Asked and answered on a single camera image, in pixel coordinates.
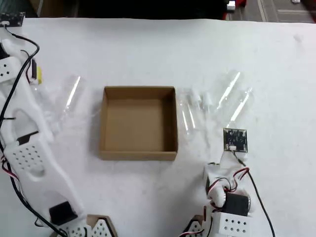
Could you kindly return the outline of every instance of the cardboard box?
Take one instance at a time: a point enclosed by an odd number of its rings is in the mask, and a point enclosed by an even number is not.
[[[105,87],[101,109],[102,159],[174,160],[177,152],[174,87]]]

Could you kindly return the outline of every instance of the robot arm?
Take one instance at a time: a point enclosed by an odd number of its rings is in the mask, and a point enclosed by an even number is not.
[[[17,78],[25,55],[14,49],[7,39],[1,47],[7,53],[7,56],[0,58],[0,98],[4,104],[8,85]],[[30,118],[37,129],[18,137],[15,132],[16,120],[10,119],[3,121],[0,134],[5,145],[3,154],[19,178],[25,199],[37,213],[54,225],[61,226],[82,219],[85,217],[83,204],[71,180],[55,161],[48,145],[53,141],[53,133],[24,75],[17,84],[5,117],[15,118],[17,112]]]

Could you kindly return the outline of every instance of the robotic hand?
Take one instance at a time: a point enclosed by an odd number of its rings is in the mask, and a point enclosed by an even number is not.
[[[246,131],[224,129],[223,155],[247,153]],[[195,216],[180,237],[249,237],[251,217],[256,201],[243,184],[248,167],[224,168],[209,163],[204,167],[204,183],[209,204],[203,215]]]
[[[39,218],[43,226],[52,228],[59,236],[90,237],[98,231],[100,237],[114,237],[116,233],[109,217],[86,215],[71,180],[50,149],[53,133],[30,85],[40,80],[36,78],[39,69],[32,59],[39,47],[33,44],[37,50],[30,56],[8,39],[0,43],[2,168],[10,175],[22,204]],[[28,119],[17,126],[21,123],[18,119],[21,114]]]

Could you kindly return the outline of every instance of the white table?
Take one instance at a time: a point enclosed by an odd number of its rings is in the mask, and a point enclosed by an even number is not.
[[[242,71],[255,89],[255,103],[243,120],[247,163],[276,236],[316,232],[315,25],[26,19],[22,29],[13,31],[40,45],[37,59],[48,85],[82,75],[95,89],[96,104],[105,85],[210,88],[220,74]],[[88,213],[109,215],[120,237],[176,237],[193,215],[202,213],[201,176],[209,160],[204,143],[192,146],[180,138],[175,162],[102,161],[98,129],[94,117],[66,129],[52,145]],[[219,144],[211,153],[218,159],[222,141],[211,142]],[[35,217],[19,203],[3,172],[0,190],[1,236],[47,236],[50,231],[33,225]],[[253,236],[271,236],[259,206],[253,217]]]

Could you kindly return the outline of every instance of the wire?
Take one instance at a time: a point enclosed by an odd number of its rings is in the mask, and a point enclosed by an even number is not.
[[[236,156],[235,152],[233,152],[233,155],[234,155],[234,157],[237,159],[237,161],[238,161],[242,166],[245,166],[245,167],[246,167],[246,164],[245,164],[244,162],[242,162],[242,160],[239,159],[239,158]],[[264,207],[264,205],[263,205],[263,203],[262,203],[262,200],[261,200],[261,198],[260,198],[260,195],[259,195],[257,186],[256,186],[256,184],[255,184],[255,181],[253,180],[253,178],[252,178],[250,172],[248,171],[247,173],[248,173],[249,178],[250,178],[250,180],[251,180],[251,182],[252,182],[252,185],[253,185],[253,187],[254,187],[254,189],[255,189],[255,191],[256,191],[256,194],[257,194],[258,200],[259,200],[259,202],[260,202],[260,205],[261,205],[261,207],[262,207],[262,210],[263,210],[263,212],[265,213],[266,218],[267,218],[267,220],[268,220],[268,222],[269,222],[270,229],[271,229],[271,232],[272,232],[272,236],[273,236],[273,237],[276,237],[275,231],[274,231],[274,229],[273,229],[272,222],[271,222],[270,217],[269,217],[269,215],[268,215],[268,213],[267,213],[267,211],[266,211],[266,209],[265,209],[265,207]]]
[[[22,65],[16,79],[14,80],[14,83],[12,85],[12,88],[11,88],[11,91],[4,103],[4,106],[2,108],[2,111],[1,111],[1,114],[0,114],[0,129],[1,129],[1,126],[2,126],[2,123],[3,123],[3,119],[4,119],[4,114],[5,114],[5,111],[9,105],[9,102],[14,94],[14,91],[17,87],[17,84],[23,74],[23,71],[25,70],[25,68],[27,67],[27,65],[31,62],[32,58],[39,52],[40,50],[40,47],[37,43],[35,43],[34,41],[28,39],[28,38],[25,38],[23,36],[19,36],[19,35],[16,35],[12,32],[10,32],[6,25],[4,25],[4,28],[5,30],[10,33],[12,36],[18,38],[18,39],[21,39],[21,40],[25,40],[27,42],[30,42],[31,44],[33,44],[35,47],[36,47],[36,50],[27,58],[27,60],[24,62],[24,64]],[[4,147],[2,145],[2,143],[0,142],[0,150],[2,151],[2,153],[4,152]],[[9,162],[6,163],[7,165],[7,170],[8,172],[11,172],[12,173],[12,169],[11,169],[11,165]],[[18,190],[17,186],[16,186],[16,183],[15,183],[15,180],[13,177],[10,176],[10,180],[11,180],[11,183],[12,183],[12,186],[13,186],[13,189],[16,193],[16,195],[18,196],[18,198],[20,199],[20,201],[22,202],[22,204],[30,211],[32,212],[36,217],[38,217],[43,223],[45,223],[48,227],[50,227],[53,231],[55,231],[58,235],[60,235],[61,237],[67,237],[67,233],[62,230],[62,229],[57,229],[54,225],[52,225],[50,222],[48,222],[44,217],[42,217],[39,213],[37,213],[31,206],[30,204],[24,199],[22,193]]]
[[[217,182],[219,182],[219,181],[221,181],[221,180],[223,180],[223,179],[225,179],[225,180],[229,183],[229,187],[230,187],[229,189],[232,189],[231,183],[229,182],[228,178],[226,178],[226,177],[221,177],[221,178],[215,180],[215,181],[209,186],[207,193],[209,193],[209,192],[211,191],[211,189],[215,187],[215,185],[217,184]]]
[[[34,225],[37,226],[37,227],[44,227],[43,225],[39,225],[38,224],[38,220],[39,220],[39,218],[37,217],[35,222],[34,222]]]
[[[178,237],[183,237],[183,236],[187,236],[187,235],[198,235],[198,234],[201,234],[203,231],[204,231],[204,229],[201,231],[196,231],[196,232],[184,232],[184,233],[180,234]]]
[[[30,57],[30,54],[26,51],[26,50],[23,50],[21,49],[22,52],[25,52],[28,57]],[[30,79],[29,79],[29,69],[31,67],[31,62],[28,64],[28,68],[26,69],[26,72],[25,72],[25,76],[26,76],[26,79],[28,80],[29,84],[31,83]]]

